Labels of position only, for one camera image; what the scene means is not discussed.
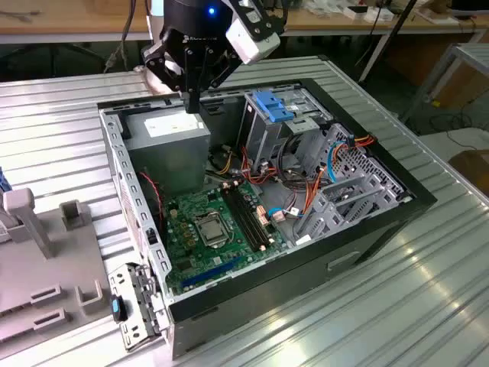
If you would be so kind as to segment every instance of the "cpu socket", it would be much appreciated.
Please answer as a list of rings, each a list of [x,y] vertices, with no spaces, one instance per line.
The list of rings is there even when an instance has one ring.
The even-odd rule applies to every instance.
[[[229,240],[228,230],[219,213],[210,213],[196,221],[197,231],[204,245],[220,248]]]

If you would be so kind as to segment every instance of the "wooden table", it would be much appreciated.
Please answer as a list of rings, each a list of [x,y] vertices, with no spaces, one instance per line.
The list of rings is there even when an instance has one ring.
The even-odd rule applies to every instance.
[[[0,0],[0,10],[42,13],[32,17],[32,23],[0,17],[0,44],[74,43],[83,41],[118,41],[126,22],[126,15],[100,15],[93,8],[93,0]],[[382,47],[387,41],[392,22],[379,22],[373,34],[382,36],[360,81],[369,74]],[[372,23],[353,21],[341,14],[318,17],[306,10],[290,11],[284,36],[331,36],[370,34]],[[469,42],[479,42],[489,28],[489,16],[454,25],[432,24],[420,16],[410,16],[401,34],[473,34]],[[143,11],[136,13],[128,40],[147,40],[147,21]]]

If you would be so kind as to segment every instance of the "aluminum extrusion table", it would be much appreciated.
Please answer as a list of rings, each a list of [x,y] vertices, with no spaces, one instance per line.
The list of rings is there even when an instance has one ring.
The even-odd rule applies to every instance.
[[[162,339],[127,354],[106,317],[0,365],[489,365],[487,199],[327,60],[265,60],[241,67],[225,86],[307,77],[438,198],[427,214],[370,261],[177,362]],[[138,73],[0,84],[6,177],[33,190],[38,212],[65,200],[87,202],[108,271],[136,254],[96,103],[149,94]]]
[[[454,44],[450,46],[418,88],[413,103],[401,115],[400,120],[406,122],[428,95],[437,96],[462,62],[489,77],[489,44]]]

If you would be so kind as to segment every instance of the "blue clip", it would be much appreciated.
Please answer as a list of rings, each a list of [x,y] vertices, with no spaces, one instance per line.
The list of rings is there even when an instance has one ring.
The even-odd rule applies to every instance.
[[[294,114],[287,111],[280,99],[272,92],[254,92],[253,97],[257,99],[261,109],[268,114],[270,121],[283,122],[294,118]]]
[[[119,312],[119,301],[117,299],[112,301],[112,312]]]
[[[7,192],[11,190],[12,186],[10,186],[10,184],[8,183],[7,179],[3,175],[2,168],[0,167],[0,192]]]

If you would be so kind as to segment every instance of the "vent grille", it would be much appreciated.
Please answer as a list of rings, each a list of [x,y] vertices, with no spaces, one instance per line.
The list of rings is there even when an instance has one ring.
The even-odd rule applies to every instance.
[[[138,221],[136,220],[136,215],[132,210],[131,206],[131,198],[128,195],[127,187],[119,181],[119,187],[121,189],[121,204],[122,204],[122,212],[124,213],[124,217],[126,222],[128,223],[129,230],[131,231],[133,240],[136,241],[136,245],[138,246],[138,250],[140,253],[143,252],[141,237],[139,236],[139,228]]]

